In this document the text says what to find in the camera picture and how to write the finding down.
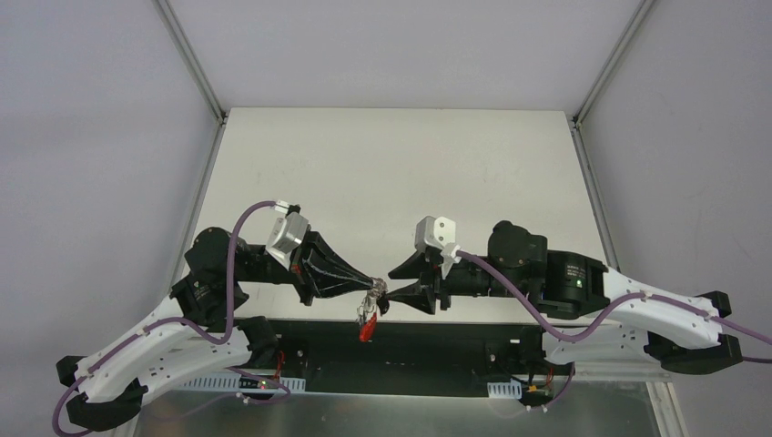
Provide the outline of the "silver key organiser plate with rings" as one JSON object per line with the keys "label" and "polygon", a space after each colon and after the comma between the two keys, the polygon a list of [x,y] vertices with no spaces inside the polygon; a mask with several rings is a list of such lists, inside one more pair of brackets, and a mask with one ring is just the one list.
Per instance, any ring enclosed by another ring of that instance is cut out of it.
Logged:
{"label": "silver key organiser plate with rings", "polygon": [[367,291],[358,307],[357,323],[359,325],[359,341],[368,342],[377,325],[378,316],[384,315],[390,308],[386,297],[388,286],[384,279],[374,278],[373,286]]}

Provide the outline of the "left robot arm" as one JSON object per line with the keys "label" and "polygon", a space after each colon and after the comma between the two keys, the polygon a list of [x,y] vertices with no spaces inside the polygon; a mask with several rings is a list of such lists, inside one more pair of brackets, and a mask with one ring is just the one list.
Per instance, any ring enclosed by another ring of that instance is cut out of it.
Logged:
{"label": "left robot arm", "polygon": [[160,395],[213,371],[235,371],[259,387],[285,391],[281,377],[293,353],[263,316],[238,318],[248,300],[243,283],[289,285],[304,305],[365,293],[362,323],[371,320],[381,279],[355,269],[306,223],[278,220],[265,244],[234,231],[204,229],[186,253],[188,274],[135,327],[89,356],[67,355],[56,365],[65,386],[53,412],[78,435],[131,421]]}

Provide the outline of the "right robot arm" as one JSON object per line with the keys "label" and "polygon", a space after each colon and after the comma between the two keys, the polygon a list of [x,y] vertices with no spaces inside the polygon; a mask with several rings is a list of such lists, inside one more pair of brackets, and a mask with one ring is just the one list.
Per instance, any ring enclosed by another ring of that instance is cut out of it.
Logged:
{"label": "right robot arm", "polygon": [[743,360],[726,334],[728,296],[683,297],[630,279],[602,261],[553,250],[544,236],[503,220],[483,256],[465,255],[454,223],[427,217],[415,251],[390,273],[405,286],[377,300],[380,312],[401,303],[432,315],[456,296],[513,298],[534,317],[515,349],[530,373],[578,361],[651,361],[664,370],[706,375]]}

